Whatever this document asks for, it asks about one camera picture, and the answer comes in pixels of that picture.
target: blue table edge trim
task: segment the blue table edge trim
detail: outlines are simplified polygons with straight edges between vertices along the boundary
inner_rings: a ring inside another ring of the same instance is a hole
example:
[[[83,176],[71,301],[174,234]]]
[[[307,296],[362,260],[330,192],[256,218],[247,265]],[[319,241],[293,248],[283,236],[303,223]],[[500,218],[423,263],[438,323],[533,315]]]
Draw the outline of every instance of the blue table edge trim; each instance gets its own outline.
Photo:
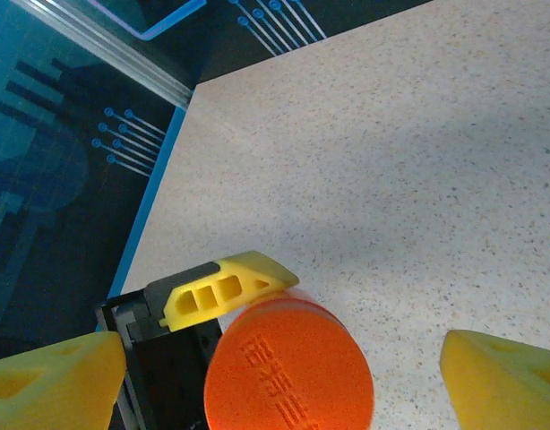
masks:
[[[169,156],[171,155],[171,151],[176,143],[179,130],[184,122],[184,118],[185,110],[181,107],[176,107],[176,111],[174,112],[174,115],[169,123],[164,142],[161,144],[158,160],[156,161],[153,171],[151,172],[150,180],[148,181],[146,191],[143,194],[142,202],[140,203],[140,208],[138,209],[138,214],[133,222],[132,231],[130,232],[130,236],[125,244],[122,259],[117,266],[114,281],[112,282],[112,286],[107,293],[107,298],[116,297],[122,293],[125,280],[128,276],[128,272],[130,271],[130,267],[132,266],[133,257],[135,256],[135,252],[138,249],[138,244],[140,243],[140,238],[142,237],[143,229],[145,228],[148,216],[150,215],[151,206],[156,199],[159,184],[161,183],[161,179],[164,176],[166,167],[168,166]]]

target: yellow foam pad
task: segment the yellow foam pad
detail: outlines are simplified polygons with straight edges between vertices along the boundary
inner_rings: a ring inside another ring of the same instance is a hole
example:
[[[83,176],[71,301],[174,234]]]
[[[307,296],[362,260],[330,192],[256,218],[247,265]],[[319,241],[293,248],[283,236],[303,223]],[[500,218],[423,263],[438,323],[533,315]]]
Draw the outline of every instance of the yellow foam pad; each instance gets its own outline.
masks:
[[[253,302],[257,298],[293,287],[296,275],[255,251],[217,260],[219,271],[174,288],[159,322],[170,331],[204,323]]]
[[[106,430],[125,373],[105,331],[0,360],[0,430]]]
[[[462,430],[550,430],[550,351],[449,331],[440,362]]]

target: orange cylinder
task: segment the orange cylinder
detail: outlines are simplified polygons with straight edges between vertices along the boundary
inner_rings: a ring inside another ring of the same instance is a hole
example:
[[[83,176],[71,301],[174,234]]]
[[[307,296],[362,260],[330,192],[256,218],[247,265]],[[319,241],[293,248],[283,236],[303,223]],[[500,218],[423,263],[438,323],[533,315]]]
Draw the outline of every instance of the orange cylinder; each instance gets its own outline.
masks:
[[[368,430],[374,411],[360,348],[296,290],[257,300],[228,327],[204,398],[210,430]]]

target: white speckled surface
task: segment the white speckled surface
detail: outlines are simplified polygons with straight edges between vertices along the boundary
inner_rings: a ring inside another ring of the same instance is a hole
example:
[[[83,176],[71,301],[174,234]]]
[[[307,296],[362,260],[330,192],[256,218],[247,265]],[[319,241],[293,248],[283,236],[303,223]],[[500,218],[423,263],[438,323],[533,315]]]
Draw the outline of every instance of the white speckled surface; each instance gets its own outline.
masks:
[[[125,290],[257,249],[350,329],[374,429],[455,429],[452,328],[550,348],[550,0],[435,0],[198,87]]]

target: speckled countertop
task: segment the speckled countertop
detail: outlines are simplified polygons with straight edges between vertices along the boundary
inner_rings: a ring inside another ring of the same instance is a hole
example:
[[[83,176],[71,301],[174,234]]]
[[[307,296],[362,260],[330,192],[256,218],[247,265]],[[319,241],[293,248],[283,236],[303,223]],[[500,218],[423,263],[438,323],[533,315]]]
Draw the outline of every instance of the speckled countertop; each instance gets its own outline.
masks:
[[[199,86],[125,290],[256,249],[349,328],[374,429],[455,429],[471,329],[550,348],[550,0],[434,0]]]

